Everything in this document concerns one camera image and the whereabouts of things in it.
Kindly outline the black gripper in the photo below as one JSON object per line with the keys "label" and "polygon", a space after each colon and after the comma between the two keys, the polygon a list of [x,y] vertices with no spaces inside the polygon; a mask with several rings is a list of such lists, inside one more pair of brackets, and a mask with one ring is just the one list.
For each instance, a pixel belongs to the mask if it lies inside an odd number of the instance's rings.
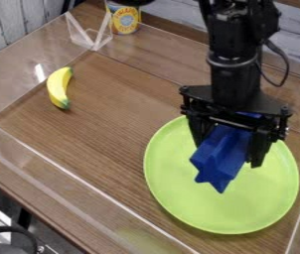
{"label": "black gripper", "polygon": [[244,105],[223,105],[212,99],[209,85],[185,85],[180,88],[184,97],[181,112],[189,119],[195,144],[201,146],[211,136],[216,125],[254,132],[248,161],[251,166],[262,166],[272,141],[287,137],[291,108],[272,96],[259,91]]}

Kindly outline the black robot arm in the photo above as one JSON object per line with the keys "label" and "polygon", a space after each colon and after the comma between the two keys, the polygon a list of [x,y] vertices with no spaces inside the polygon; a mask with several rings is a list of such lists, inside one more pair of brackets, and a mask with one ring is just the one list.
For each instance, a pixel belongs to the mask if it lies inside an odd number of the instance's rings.
{"label": "black robot arm", "polygon": [[189,120],[196,144],[219,125],[251,133],[246,160],[262,166],[272,143],[287,137],[291,107],[264,93],[263,49],[284,52],[271,42],[279,31],[280,11],[274,0],[197,0],[209,32],[212,83],[185,85],[181,113]]}

